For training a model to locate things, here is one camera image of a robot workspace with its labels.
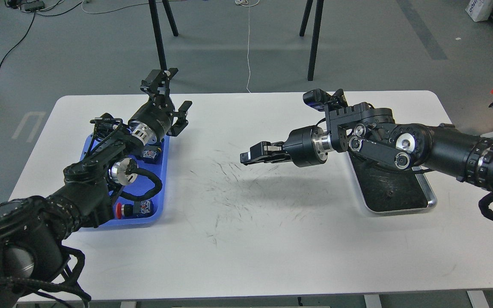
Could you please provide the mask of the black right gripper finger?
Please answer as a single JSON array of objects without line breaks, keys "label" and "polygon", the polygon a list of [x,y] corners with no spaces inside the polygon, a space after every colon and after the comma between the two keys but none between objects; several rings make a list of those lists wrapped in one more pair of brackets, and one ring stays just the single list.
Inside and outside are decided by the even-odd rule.
[{"label": "black right gripper finger", "polygon": [[250,160],[283,160],[288,157],[284,142],[259,142],[249,149]]},{"label": "black right gripper finger", "polygon": [[240,154],[240,163],[248,166],[258,163],[285,163],[291,162],[289,154],[285,152],[270,153],[268,155],[254,157],[251,152],[244,152]]}]

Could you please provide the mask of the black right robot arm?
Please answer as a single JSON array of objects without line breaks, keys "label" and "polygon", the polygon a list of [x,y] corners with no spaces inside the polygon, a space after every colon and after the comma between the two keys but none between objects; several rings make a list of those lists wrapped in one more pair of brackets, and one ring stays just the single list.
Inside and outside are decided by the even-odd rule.
[{"label": "black right robot arm", "polygon": [[326,130],[317,125],[293,130],[284,142],[259,142],[239,158],[241,164],[293,162],[324,164],[328,152],[349,152],[392,170],[425,166],[488,191],[481,214],[493,221],[493,139],[468,135],[452,125],[397,124],[389,108],[341,98],[305,99],[325,114]]}]

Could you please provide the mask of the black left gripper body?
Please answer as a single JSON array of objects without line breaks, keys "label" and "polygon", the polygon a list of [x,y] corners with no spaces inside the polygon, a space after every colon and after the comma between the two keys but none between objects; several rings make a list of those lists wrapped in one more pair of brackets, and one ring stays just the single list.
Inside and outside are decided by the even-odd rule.
[{"label": "black left gripper body", "polygon": [[173,113],[171,99],[149,100],[129,119],[131,134],[143,142],[160,142],[172,126]]}]

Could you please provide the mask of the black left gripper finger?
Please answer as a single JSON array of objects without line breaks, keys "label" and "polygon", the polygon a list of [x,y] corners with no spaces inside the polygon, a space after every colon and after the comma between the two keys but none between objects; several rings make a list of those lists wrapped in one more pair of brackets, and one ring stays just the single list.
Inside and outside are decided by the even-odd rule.
[{"label": "black left gripper finger", "polygon": [[140,90],[149,96],[150,101],[155,101],[161,95],[169,98],[169,83],[177,73],[178,68],[169,68],[168,70],[154,69],[141,81]]},{"label": "black left gripper finger", "polygon": [[178,111],[173,112],[172,116],[176,117],[176,122],[169,129],[170,136],[178,136],[188,126],[187,113],[192,104],[192,101],[186,100],[178,108]]}]

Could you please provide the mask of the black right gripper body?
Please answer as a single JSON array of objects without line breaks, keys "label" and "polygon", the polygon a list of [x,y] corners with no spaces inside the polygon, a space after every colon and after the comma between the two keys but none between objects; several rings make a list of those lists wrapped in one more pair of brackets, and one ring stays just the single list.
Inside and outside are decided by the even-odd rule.
[{"label": "black right gripper body", "polygon": [[295,129],[282,149],[298,167],[324,164],[330,152],[330,133],[316,125]]}]

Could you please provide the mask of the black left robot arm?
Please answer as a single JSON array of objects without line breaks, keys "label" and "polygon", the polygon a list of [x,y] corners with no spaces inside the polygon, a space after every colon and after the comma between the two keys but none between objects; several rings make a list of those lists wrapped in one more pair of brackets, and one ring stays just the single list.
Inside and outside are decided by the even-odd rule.
[{"label": "black left robot arm", "polygon": [[99,142],[63,170],[58,191],[0,204],[0,308],[11,308],[29,294],[56,300],[53,295],[59,292],[74,294],[89,306],[91,296],[78,284],[85,255],[62,242],[81,228],[115,218],[119,197],[144,201],[163,189],[161,179],[140,168],[131,155],[167,135],[179,135],[188,125],[192,102],[175,110],[170,98],[169,83],[177,72],[150,72],[140,87],[149,99],[127,124],[108,113],[93,119],[92,139]]}]

